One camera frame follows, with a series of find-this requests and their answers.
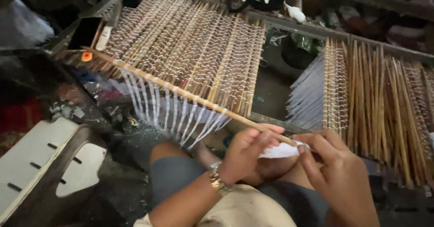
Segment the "person's left hand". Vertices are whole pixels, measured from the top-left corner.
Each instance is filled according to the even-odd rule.
[[[263,124],[269,130],[283,133],[284,128]],[[235,184],[237,181],[252,174],[257,165],[258,156],[268,147],[278,146],[279,141],[273,137],[270,131],[261,133],[249,128],[234,136],[226,151],[223,163],[218,169],[220,178],[225,184]]]

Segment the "gold watch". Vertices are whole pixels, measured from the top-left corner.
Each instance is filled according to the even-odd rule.
[[[222,196],[226,196],[232,191],[232,186],[226,185],[217,173],[218,166],[221,162],[211,164],[212,170],[210,171],[211,186],[214,187],[216,192]]]

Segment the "beige shirt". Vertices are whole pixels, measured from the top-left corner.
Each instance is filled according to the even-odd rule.
[[[198,227],[296,227],[276,201],[248,185],[236,185],[199,222]],[[149,214],[134,227],[152,227]]]

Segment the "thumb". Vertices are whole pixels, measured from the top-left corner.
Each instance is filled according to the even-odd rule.
[[[262,132],[255,141],[247,148],[253,157],[258,158],[264,149],[271,144],[273,135],[270,131]]]
[[[298,150],[300,152],[300,163],[306,172],[307,178],[315,190],[320,191],[326,186],[326,179],[319,169],[318,164],[312,156],[312,152],[305,148],[303,145],[299,145]]]

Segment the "gray shorts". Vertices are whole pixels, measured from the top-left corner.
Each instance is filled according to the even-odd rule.
[[[206,171],[192,158],[176,156],[156,160],[151,165],[152,206],[157,206]],[[316,191],[286,181],[265,183],[257,189],[278,202],[298,227],[324,225],[329,206]]]

